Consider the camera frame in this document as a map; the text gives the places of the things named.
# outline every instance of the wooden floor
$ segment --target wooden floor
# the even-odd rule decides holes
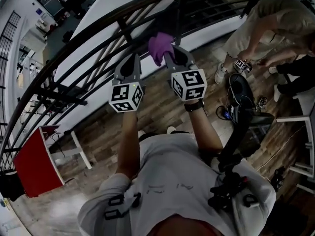
[[[225,40],[226,37],[223,37],[193,52],[197,65],[204,69],[207,76],[205,110],[223,145],[229,139],[233,127],[229,121],[220,120],[216,116],[217,107],[226,105],[227,90],[225,84],[214,83],[214,74],[218,63],[225,56],[221,48]],[[146,94],[138,111],[138,128],[146,132],[165,133],[167,127],[172,125],[178,130],[192,132],[188,114],[182,102],[169,88],[166,82],[168,78],[167,70],[163,69],[145,80]],[[283,97],[278,103],[274,102],[273,85],[278,79],[278,75],[270,75],[266,69],[254,70],[248,74],[248,82],[254,97],[258,99],[263,95],[268,98],[265,112],[276,117],[302,114],[296,100]],[[12,203],[16,213],[32,235],[80,235],[76,225],[76,215],[81,205],[98,189],[101,182],[115,171],[121,121],[122,115],[115,113],[109,106],[95,112],[75,128],[83,150],[94,163],[93,168],[87,170],[82,159],[74,157],[71,161],[59,166],[65,179],[73,178],[64,187],[38,198],[21,197]],[[262,142],[261,148],[248,158],[248,161],[256,169],[260,169],[272,158],[259,170],[264,177],[271,178],[275,169],[280,166],[288,169],[296,160],[308,158],[309,152],[303,148],[305,137],[307,137],[303,125],[302,122],[274,123]],[[62,141],[63,149],[71,146],[67,139]],[[298,181],[298,174],[290,172],[278,195],[294,192]]]

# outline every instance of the man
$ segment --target man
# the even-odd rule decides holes
[[[263,66],[269,66],[277,59],[275,54],[267,59],[263,59],[260,64]],[[291,74],[298,76],[294,81],[284,85],[274,85],[274,100],[277,102],[282,94],[294,96],[297,93],[307,91],[315,87],[315,58],[308,55],[301,59],[295,60],[292,63],[286,63],[283,65],[272,66],[269,68],[271,74]]]
[[[228,39],[215,82],[220,84],[237,59],[259,60],[284,38],[294,44],[283,49],[277,60],[315,53],[315,15],[298,0],[261,0],[247,20]]]
[[[151,134],[144,140],[140,137],[140,143],[136,112],[124,113],[117,171],[78,215],[84,236],[238,234],[231,212],[208,205],[208,199],[213,197],[210,189],[221,178],[201,160],[199,151],[220,153],[219,136],[203,110],[202,101],[186,102],[185,108],[194,135],[174,133],[175,129],[169,128],[168,134]],[[247,234],[250,236],[258,235],[275,202],[275,191],[245,160],[233,171],[247,176],[249,185],[254,186],[261,217],[254,225],[242,223],[241,230],[254,231]],[[243,206],[243,196],[238,205]]]

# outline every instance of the black watch strap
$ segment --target black watch strap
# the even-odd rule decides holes
[[[199,99],[199,101],[194,103],[194,104],[184,104],[184,107],[185,107],[187,112],[192,112],[192,111],[197,110],[199,108],[203,108],[204,107],[203,100]]]

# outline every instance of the white t-shirt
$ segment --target white t-shirt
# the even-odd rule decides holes
[[[140,143],[140,158],[141,170],[132,185],[124,174],[114,174],[83,205],[78,216],[83,235],[146,236],[156,224],[174,214],[204,221],[224,236],[237,235],[233,215],[223,210],[216,211],[208,205],[208,200],[213,197],[210,189],[220,185],[221,180],[200,159],[193,135],[149,137]],[[254,186],[265,223],[276,199],[273,187],[246,160],[242,160],[233,171],[247,176]],[[128,199],[138,192],[141,193],[140,205],[129,210],[130,219],[105,220],[110,198],[124,194]],[[131,234],[118,233],[117,230],[122,228],[129,228],[127,231]]]

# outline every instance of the purple cloth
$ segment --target purple cloth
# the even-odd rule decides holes
[[[156,65],[161,66],[163,61],[163,55],[165,52],[169,52],[174,59],[174,50],[171,43],[174,41],[174,37],[158,32],[156,37],[151,37],[149,40],[149,54],[152,56]]]

